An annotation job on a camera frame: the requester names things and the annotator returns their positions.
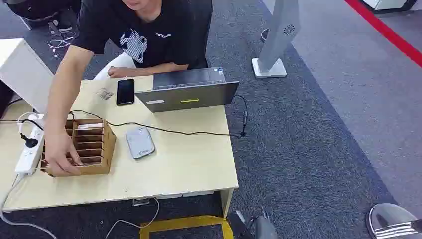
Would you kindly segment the person's left hand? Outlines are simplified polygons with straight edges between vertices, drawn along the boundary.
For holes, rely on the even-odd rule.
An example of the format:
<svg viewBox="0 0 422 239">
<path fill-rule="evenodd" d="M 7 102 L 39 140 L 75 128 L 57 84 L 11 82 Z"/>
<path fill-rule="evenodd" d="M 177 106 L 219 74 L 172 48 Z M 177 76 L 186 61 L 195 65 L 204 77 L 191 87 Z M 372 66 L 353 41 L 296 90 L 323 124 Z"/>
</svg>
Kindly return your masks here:
<svg viewBox="0 0 422 239">
<path fill-rule="evenodd" d="M 107 73 L 111 78 L 122 78 L 131 76 L 133 74 L 133 70 L 133 68 L 128 67 L 111 66 Z"/>
</svg>

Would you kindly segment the person's right hand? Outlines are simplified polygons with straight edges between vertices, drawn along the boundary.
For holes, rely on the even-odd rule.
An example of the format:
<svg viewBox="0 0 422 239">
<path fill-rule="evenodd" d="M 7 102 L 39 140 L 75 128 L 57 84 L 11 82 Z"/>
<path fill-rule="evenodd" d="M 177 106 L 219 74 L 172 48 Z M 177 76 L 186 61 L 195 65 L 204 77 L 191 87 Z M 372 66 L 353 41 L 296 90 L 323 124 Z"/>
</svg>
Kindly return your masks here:
<svg viewBox="0 0 422 239">
<path fill-rule="evenodd" d="M 76 165 L 81 165 L 82 162 L 73 141 L 63 128 L 45 131 L 45 147 L 45 160 L 52 176 L 80 175 Z"/>
</svg>

